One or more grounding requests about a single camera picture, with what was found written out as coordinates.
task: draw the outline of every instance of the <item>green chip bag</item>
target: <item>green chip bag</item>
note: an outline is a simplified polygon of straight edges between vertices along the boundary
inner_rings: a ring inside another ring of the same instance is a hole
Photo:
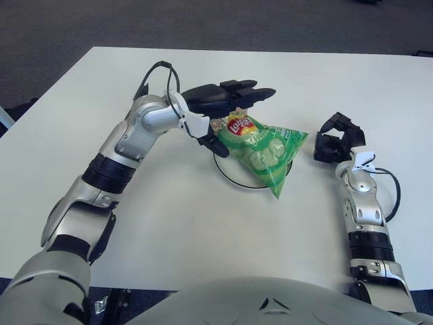
[[[288,169],[308,133],[268,127],[246,114],[231,113],[218,138],[278,198]]]

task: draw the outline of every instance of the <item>robotic hand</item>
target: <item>robotic hand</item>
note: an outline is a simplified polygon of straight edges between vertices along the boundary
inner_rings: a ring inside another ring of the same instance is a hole
[[[159,66],[170,70],[164,96],[148,94],[145,83]],[[172,74],[176,91],[169,89]],[[112,211],[155,141],[180,128],[222,157],[228,149],[210,128],[211,118],[249,108],[273,89],[255,81],[226,81],[182,95],[175,69],[157,62],[144,77],[126,118],[117,124],[83,175],[54,206],[41,238],[43,250],[28,260],[0,298],[0,324],[82,324],[88,320],[92,264],[104,252],[116,222]]]

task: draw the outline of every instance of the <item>white bracket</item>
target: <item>white bracket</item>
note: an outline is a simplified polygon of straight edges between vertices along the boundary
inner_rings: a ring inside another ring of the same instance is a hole
[[[170,89],[170,99],[181,117],[179,120],[180,129],[192,137],[204,137],[208,134],[209,116],[190,112],[182,95],[172,89]]]

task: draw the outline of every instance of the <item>white plate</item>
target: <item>white plate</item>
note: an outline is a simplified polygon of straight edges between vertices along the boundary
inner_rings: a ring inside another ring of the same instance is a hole
[[[223,176],[231,183],[251,190],[261,190],[267,186],[253,172],[240,163],[237,158],[228,156],[221,158],[214,154],[215,165]],[[292,162],[288,164],[288,172],[292,168]]]

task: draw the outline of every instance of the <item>white table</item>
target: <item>white table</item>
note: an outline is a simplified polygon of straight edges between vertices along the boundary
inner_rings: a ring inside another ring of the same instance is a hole
[[[310,133],[276,200],[227,183],[210,152],[180,130],[161,137],[116,209],[118,221],[94,286],[179,289],[197,280],[277,276],[340,292],[351,283],[334,167],[312,158],[315,132],[336,111],[360,125],[402,186],[388,225],[411,289],[433,288],[433,61],[321,53],[256,53],[95,47],[5,136],[1,152],[0,276],[37,253],[45,220],[124,118],[147,69],[172,62],[182,90],[256,79],[276,95],[250,114]],[[167,71],[150,80],[162,94]],[[376,178],[385,213],[388,176]]]

